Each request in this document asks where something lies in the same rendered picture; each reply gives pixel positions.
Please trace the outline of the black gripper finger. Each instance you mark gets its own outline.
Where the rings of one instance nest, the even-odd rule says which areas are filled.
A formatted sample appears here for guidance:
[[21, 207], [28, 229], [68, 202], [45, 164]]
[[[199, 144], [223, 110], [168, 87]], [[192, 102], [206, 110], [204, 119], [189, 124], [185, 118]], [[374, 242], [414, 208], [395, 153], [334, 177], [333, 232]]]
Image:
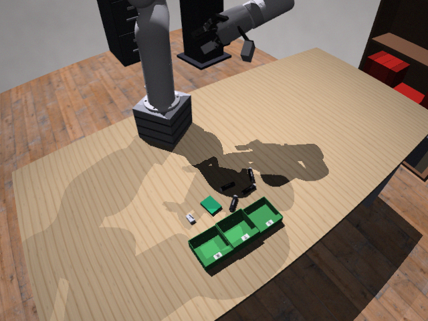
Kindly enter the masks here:
[[220, 21], [225, 22], [227, 20], [229, 20], [227, 16], [216, 13], [214, 14], [214, 16], [212, 16], [212, 18], [210, 18], [206, 23], [204, 23], [202, 27], [193, 31], [191, 35], [193, 36], [194, 40], [198, 42], [203, 38], [207, 37], [209, 33], [217, 32], [217, 23], [219, 23]]
[[230, 45], [230, 43], [228, 43], [227, 45], [223, 45], [219, 39], [219, 36], [217, 36], [214, 41], [210, 41], [208, 43], [206, 43], [205, 45], [201, 46], [201, 50], [203, 51], [203, 53], [205, 54], [205, 56], [209, 53], [211, 53], [212, 51], [215, 51], [216, 49], [219, 49], [220, 47], [224, 47], [224, 46], [228, 46]]

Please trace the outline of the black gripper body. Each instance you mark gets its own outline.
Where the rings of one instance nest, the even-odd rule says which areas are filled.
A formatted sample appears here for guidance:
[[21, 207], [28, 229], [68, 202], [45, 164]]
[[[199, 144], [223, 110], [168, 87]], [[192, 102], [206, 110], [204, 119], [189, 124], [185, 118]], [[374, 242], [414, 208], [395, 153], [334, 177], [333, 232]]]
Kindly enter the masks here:
[[237, 26], [240, 26], [244, 33], [247, 33], [251, 29], [255, 29], [254, 20], [245, 5], [232, 7], [219, 14], [229, 18], [229, 20], [225, 22], [220, 21], [217, 23], [218, 29], [216, 34], [224, 45], [242, 36]]

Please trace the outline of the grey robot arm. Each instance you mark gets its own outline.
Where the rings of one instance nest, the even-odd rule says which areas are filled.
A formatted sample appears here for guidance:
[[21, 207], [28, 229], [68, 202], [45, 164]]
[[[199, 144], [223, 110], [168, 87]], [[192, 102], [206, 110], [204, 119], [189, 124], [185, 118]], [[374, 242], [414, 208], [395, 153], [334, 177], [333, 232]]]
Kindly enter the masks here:
[[[136, 7], [139, 14], [134, 33], [146, 86], [144, 86], [146, 89], [144, 106], [152, 112], [167, 112], [176, 108], [180, 102], [180, 96], [175, 92], [174, 86], [167, 1], [128, 0], [128, 2]], [[294, 0], [251, 0], [244, 5], [250, 12], [256, 28], [291, 10], [294, 7]], [[251, 63], [255, 44], [253, 40], [249, 40], [240, 26], [237, 28], [245, 40], [241, 58], [244, 62]]]

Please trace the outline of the green bins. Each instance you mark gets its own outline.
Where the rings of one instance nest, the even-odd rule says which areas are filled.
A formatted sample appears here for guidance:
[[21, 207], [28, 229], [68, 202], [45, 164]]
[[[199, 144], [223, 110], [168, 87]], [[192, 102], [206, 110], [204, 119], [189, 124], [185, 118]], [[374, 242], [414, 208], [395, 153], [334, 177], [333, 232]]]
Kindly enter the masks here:
[[282, 214], [262, 197], [190, 239], [189, 247], [207, 272], [279, 225], [282, 219]]

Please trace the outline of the black aa battery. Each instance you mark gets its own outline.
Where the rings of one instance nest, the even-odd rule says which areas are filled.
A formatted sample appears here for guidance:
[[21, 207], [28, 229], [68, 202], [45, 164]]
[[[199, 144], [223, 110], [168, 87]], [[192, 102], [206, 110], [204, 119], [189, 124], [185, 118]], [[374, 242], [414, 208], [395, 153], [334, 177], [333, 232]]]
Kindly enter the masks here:
[[255, 179], [254, 179], [254, 175], [253, 175], [252, 168], [248, 168], [247, 170], [248, 170], [248, 173], [249, 173], [250, 181], [251, 181], [251, 182], [254, 182], [254, 181], [255, 181]]
[[234, 187], [234, 186], [235, 186], [235, 183], [234, 183], [234, 182], [231, 182], [231, 183], [229, 183], [229, 184], [226, 184], [226, 185], [224, 185], [224, 186], [220, 187], [220, 188], [219, 188], [219, 190], [222, 192], [222, 191], [225, 191], [225, 190], [227, 190], [227, 189], [230, 189], [230, 188], [232, 188], [232, 187]]
[[236, 202], [237, 202], [237, 198], [238, 198], [237, 195], [233, 196], [231, 204], [230, 204], [230, 207], [229, 207], [230, 211], [234, 211], [234, 208], [235, 208], [235, 205], [236, 205]]
[[250, 191], [252, 191], [252, 190], [253, 190], [253, 189], [255, 189], [255, 188], [256, 188], [256, 185], [255, 185], [255, 184], [252, 184], [252, 185], [251, 185], [251, 186], [249, 186], [248, 188], [246, 188], [246, 189], [242, 190], [241, 194], [242, 194], [242, 195], [245, 195], [245, 194], [249, 193]]

